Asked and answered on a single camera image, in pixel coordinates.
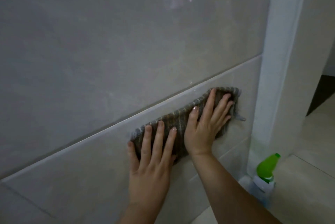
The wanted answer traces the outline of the white door frame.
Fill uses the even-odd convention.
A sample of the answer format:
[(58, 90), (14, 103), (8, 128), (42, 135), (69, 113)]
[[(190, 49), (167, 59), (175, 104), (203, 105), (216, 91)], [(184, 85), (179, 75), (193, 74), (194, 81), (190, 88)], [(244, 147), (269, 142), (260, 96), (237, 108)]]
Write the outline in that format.
[(267, 156), (304, 0), (270, 0), (247, 174)]

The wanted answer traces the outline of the grey striped cleaning cloth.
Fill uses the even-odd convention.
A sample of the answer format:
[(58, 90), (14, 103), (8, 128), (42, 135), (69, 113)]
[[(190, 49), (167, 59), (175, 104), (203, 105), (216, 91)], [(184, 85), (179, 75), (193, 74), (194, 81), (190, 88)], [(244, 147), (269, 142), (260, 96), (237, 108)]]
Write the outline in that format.
[[(233, 101), (233, 105), (230, 107), (228, 115), (231, 116), (232, 119), (245, 121), (246, 119), (239, 115), (238, 108), (237, 108), (237, 102), (238, 98), (241, 95), (241, 89), (236, 87), (216, 87), (216, 96), (215, 96), (215, 103), (213, 109), (216, 108), (219, 101), (222, 99), (222, 97), (226, 94), (230, 94), (230, 98), (228, 101)], [(203, 113), (203, 109), (206, 105), (207, 99), (209, 97), (209, 94), (212, 89), (209, 89), (207, 92), (205, 92), (203, 95), (198, 97), (197, 99), (193, 100), (189, 104), (183, 106), (182, 108), (175, 110), (171, 113), (168, 113), (164, 116), (161, 116), (145, 125), (142, 125), (141, 127), (137, 128), (134, 132), (131, 133), (130, 141), (133, 142), (136, 156), (138, 160), (141, 159), (141, 148), (142, 148), (142, 142), (145, 132), (145, 127), (147, 125), (150, 125), (152, 127), (152, 136), (151, 136), (151, 148), (153, 148), (153, 143), (157, 131), (157, 126), (159, 121), (163, 121), (165, 124), (165, 130), (164, 130), (164, 136), (163, 136), (163, 146), (165, 146), (165, 142), (167, 140), (167, 137), (169, 135), (169, 132), (172, 128), (177, 129), (177, 135), (174, 141), (174, 147), (172, 154), (176, 156), (174, 160), (174, 164), (177, 164), (182, 158), (188, 156), (188, 152), (185, 147), (184, 143), (184, 134), (189, 118), (189, 114), (192, 111), (192, 109), (197, 106), (199, 107), (199, 118), (201, 117)]]

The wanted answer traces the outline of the person's right forearm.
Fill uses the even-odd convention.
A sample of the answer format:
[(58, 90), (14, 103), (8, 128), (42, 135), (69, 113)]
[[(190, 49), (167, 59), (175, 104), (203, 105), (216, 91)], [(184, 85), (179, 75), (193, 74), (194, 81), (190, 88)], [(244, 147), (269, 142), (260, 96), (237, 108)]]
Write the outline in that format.
[(190, 156), (218, 224), (281, 224), (211, 152)]

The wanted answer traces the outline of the person's right hand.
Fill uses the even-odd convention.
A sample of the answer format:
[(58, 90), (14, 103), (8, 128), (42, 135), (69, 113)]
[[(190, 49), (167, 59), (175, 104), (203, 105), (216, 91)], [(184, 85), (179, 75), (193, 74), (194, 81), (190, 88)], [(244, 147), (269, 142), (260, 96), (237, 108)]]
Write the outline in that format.
[(211, 117), (215, 109), (215, 97), (216, 90), (212, 89), (203, 112), (200, 118), (198, 118), (196, 135), (191, 140), (184, 140), (186, 150), (192, 160), (198, 156), (212, 155), (213, 142), (222, 127), (222, 125), (211, 125)]

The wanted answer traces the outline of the person's left forearm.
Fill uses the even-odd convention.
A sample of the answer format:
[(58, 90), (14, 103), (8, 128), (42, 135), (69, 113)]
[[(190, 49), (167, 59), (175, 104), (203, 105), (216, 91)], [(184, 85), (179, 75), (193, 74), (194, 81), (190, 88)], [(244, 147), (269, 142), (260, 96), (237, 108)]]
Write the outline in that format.
[(116, 224), (154, 224), (164, 202), (154, 204), (130, 203)]

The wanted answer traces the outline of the green capped spray bottle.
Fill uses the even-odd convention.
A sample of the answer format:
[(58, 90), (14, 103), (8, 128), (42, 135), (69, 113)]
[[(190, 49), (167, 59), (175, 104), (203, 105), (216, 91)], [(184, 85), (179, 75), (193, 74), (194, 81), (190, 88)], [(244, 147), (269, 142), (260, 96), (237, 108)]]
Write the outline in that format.
[(247, 187), (247, 192), (267, 210), (270, 209), (271, 197), (276, 186), (273, 172), (280, 158), (281, 155), (275, 153), (261, 161), (256, 168), (256, 174)]

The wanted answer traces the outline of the person's left hand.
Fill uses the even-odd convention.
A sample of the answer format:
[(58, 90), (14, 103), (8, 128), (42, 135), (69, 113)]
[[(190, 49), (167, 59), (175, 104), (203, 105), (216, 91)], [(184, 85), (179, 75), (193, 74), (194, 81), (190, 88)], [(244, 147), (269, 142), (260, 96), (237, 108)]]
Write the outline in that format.
[(170, 158), (177, 131), (172, 128), (165, 146), (162, 148), (161, 161), (152, 161), (151, 136), (152, 127), (145, 127), (141, 148), (139, 169), (129, 174), (129, 201), (130, 203), (154, 204), (165, 200), (170, 186)]

